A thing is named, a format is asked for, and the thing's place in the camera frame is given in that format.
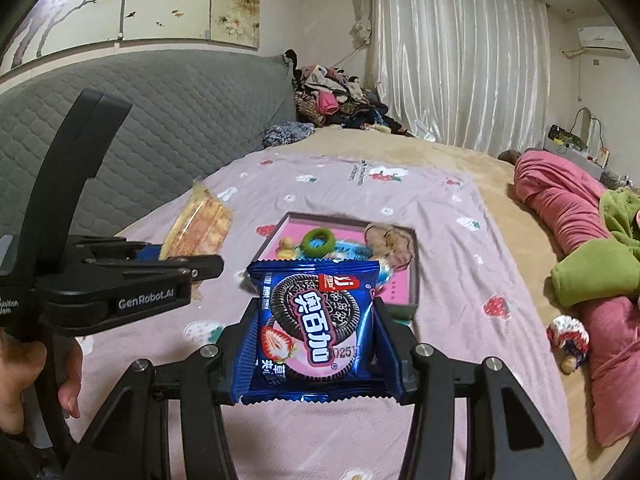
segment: snack bag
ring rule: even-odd
[[[242,402],[386,396],[374,362],[376,261],[254,262],[257,361]]]
[[[231,229],[231,212],[201,180],[193,181],[191,196],[162,243],[159,260],[171,256],[218,254]],[[191,298],[201,300],[200,282],[191,286]]]

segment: clutter on table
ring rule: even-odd
[[[602,175],[600,176],[600,183],[607,189],[618,189],[619,187],[633,188],[634,186],[633,181],[628,177],[628,175],[620,176],[608,169],[602,172]]]
[[[589,334],[580,320],[571,316],[556,317],[546,329],[546,336],[553,348],[564,352],[560,361],[562,373],[575,372],[584,362],[589,351]]]
[[[411,319],[418,303],[418,273],[412,230],[352,219],[287,213],[254,260],[375,261],[376,294],[392,316]]]

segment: oreo cookie package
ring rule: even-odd
[[[257,360],[242,402],[385,395],[373,351],[376,261],[284,260],[247,268],[258,293]]]

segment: green blanket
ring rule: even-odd
[[[613,237],[640,260],[640,229],[634,219],[640,210],[640,196],[621,188],[600,197],[600,217]]]
[[[632,294],[640,287],[640,229],[634,222],[640,196],[606,191],[600,216],[613,238],[589,240],[556,264],[551,279],[560,305]]]

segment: pink bedsheet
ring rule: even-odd
[[[243,269],[263,243],[268,226],[297,211],[415,229],[421,283],[413,329],[418,340],[452,358],[503,359],[568,452],[566,397],[545,327],[470,176],[261,152],[233,162],[206,184],[234,213],[221,251],[225,271],[201,285],[201,301],[82,342],[82,417],[70,421],[76,438],[134,359],[147,357],[155,364],[183,359],[215,338],[220,326],[239,319],[252,296],[242,283]],[[187,198],[188,193],[136,222],[127,237],[162,242]],[[177,414],[173,406],[172,472],[180,480],[184,465]],[[361,480],[382,480],[398,477],[412,408],[390,399],[274,401],[223,408],[223,415],[242,479],[350,480],[359,474]],[[464,416],[460,401],[454,480],[464,477]]]
[[[549,152],[526,152],[513,182],[565,254],[610,236],[598,212],[604,186],[574,163]],[[578,309],[591,339],[594,432],[601,446],[610,446],[640,424],[640,312],[624,296],[587,301]]]

